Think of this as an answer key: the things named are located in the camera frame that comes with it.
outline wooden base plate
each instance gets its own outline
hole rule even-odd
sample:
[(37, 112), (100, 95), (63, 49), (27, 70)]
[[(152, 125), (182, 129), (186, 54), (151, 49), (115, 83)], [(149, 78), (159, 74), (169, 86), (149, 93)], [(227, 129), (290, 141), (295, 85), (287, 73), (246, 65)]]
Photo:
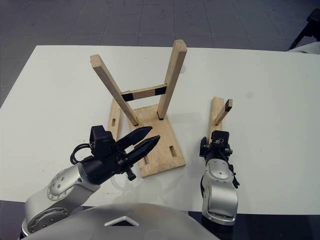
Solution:
[(163, 120), (159, 120), (157, 109), (157, 104), (134, 109), (138, 126), (133, 126), (128, 120), (131, 131), (152, 126), (153, 129), (145, 138), (160, 135), (160, 140), (154, 149), (138, 162), (142, 178), (186, 165), (168, 117), (165, 116)]

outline wooden post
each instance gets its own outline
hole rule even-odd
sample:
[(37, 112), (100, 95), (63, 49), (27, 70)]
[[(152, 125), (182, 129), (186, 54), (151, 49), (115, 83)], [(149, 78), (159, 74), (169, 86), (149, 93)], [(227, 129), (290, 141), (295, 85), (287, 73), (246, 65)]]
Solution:
[(221, 121), (225, 118), (225, 116), (228, 114), (228, 112), (231, 110), (232, 108), (232, 99), (228, 99), (228, 101), (226, 101), (225, 105), (223, 108), (221, 108), (218, 116), (216, 116), (215, 120), (214, 120), (214, 124), (217, 126), (221, 123)]
[(118, 140), (122, 123), (122, 110), (115, 99), (112, 99), (107, 131), (112, 133), (113, 139)]
[(165, 94), (160, 98), (157, 113), (160, 120), (166, 116), (168, 106), (185, 60), (187, 46), (183, 40), (175, 40), (172, 47), (169, 65), (166, 71), (164, 84), (167, 84)]
[(224, 107), (225, 100), (221, 97), (214, 96), (212, 99), (212, 109), (211, 109), (211, 118), (210, 118), (210, 129), (209, 129), (209, 138), (208, 144), (211, 143), (211, 134), (215, 130), (222, 130), (222, 122), (218, 125), (215, 124), (215, 120), (221, 110)]
[(107, 69), (104, 61), (102, 61), (101, 57), (98, 54), (90, 56), (90, 63), (96, 74), (99, 76), (99, 78), (104, 83), (106, 88), (109, 90), (113, 98), (119, 104), (119, 106), (121, 107), (127, 118), (130, 120), (132, 125), (138, 125), (138, 120), (134, 114), (134, 111), (122, 97), (121, 91), (117, 83), (115, 82), (111, 73)]

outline wooden stand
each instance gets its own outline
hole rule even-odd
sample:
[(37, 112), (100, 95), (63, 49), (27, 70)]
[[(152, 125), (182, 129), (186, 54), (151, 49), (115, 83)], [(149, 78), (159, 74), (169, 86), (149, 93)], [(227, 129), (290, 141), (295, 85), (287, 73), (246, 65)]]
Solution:
[[(101, 57), (99, 55), (90, 56), (92, 68), (116, 101), (112, 101), (112, 106), (114, 106), (114, 103), (117, 103), (123, 110), (128, 118), (131, 131), (143, 126), (152, 126), (152, 130), (146, 137), (160, 135), (160, 140), (155, 148), (144, 159), (138, 162), (141, 177), (147, 177), (186, 165), (175, 133), (166, 116), (186, 53), (187, 46), (184, 41), (175, 40), (164, 84), (126, 92), (120, 91)], [(159, 104), (156, 105), (132, 110), (127, 103), (128, 101), (156, 95), (161, 95)], [(119, 132), (116, 130), (118, 129), (116, 126), (119, 126), (119, 123), (115, 123), (116, 120), (119, 120), (119, 117), (116, 116), (115, 111), (111, 108), (109, 126), (111, 124), (114, 138), (115, 135), (118, 136)]]
[(213, 131), (222, 131), (222, 120), (232, 108), (232, 99), (228, 99), (225, 104), (224, 102), (225, 100), (221, 97), (214, 96), (212, 99), (209, 137), (207, 138), (208, 144), (211, 142), (211, 134)]

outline rectangular slot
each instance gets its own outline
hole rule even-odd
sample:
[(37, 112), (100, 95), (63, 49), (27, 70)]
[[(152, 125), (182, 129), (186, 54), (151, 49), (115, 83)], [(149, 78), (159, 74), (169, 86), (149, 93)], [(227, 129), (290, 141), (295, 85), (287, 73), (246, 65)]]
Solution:
[(148, 155), (146, 155), (145, 157), (144, 157), (144, 162), (145, 162), (145, 164), (149, 164), (150, 162), (149, 162), (149, 157), (148, 157)]
[(177, 153), (174, 146), (169, 146), (172, 157), (176, 157)]

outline wooden stick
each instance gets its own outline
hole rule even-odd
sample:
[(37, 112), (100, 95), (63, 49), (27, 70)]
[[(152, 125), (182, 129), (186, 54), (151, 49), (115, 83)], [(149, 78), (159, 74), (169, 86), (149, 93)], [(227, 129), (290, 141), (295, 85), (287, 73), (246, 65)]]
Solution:
[(121, 96), (121, 91), (117, 83), (115, 82), (111, 73), (107, 69), (104, 61), (102, 61), (101, 57), (98, 54), (90, 56), (90, 63), (96, 74), (99, 76), (99, 78), (104, 83), (106, 88), (109, 90), (113, 98), (119, 104), (119, 106), (121, 107), (127, 118), (130, 120), (130, 122), (134, 126), (138, 125), (138, 120), (134, 114), (134, 111)]
[(165, 94), (167, 89), (166, 84), (161, 84), (158, 86), (151, 86), (146, 88), (141, 88), (133, 91), (125, 91), (122, 92), (121, 95), (126, 102), (143, 99), (151, 96), (157, 96), (161, 94)]
[(157, 113), (160, 120), (163, 120), (174, 93), (175, 86), (185, 60), (187, 46), (183, 40), (175, 40), (172, 47), (169, 65), (166, 71), (164, 83), (167, 84), (166, 92), (160, 98)]
[(215, 120), (219, 114), (221, 108), (224, 107), (225, 100), (221, 97), (214, 96), (212, 99), (212, 109), (211, 109), (211, 118), (210, 118), (210, 129), (209, 129), (209, 138), (207, 139), (208, 144), (211, 143), (211, 134), (213, 131), (222, 130), (222, 122), (218, 125), (215, 124)]
[(107, 131), (112, 133), (114, 140), (118, 140), (122, 123), (122, 110), (116, 100), (112, 99)]
[(223, 108), (221, 108), (218, 116), (216, 116), (215, 120), (214, 120), (214, 124), (217, 126), (219, 125), (219, 123), (221, 123), (221, 121), (224, 119), (224, 117), (228, 114), (228, 112), (231, 110), (232, 108), (232, 99), (228, 99), (228, 101), (226, 101), (225, 105)]

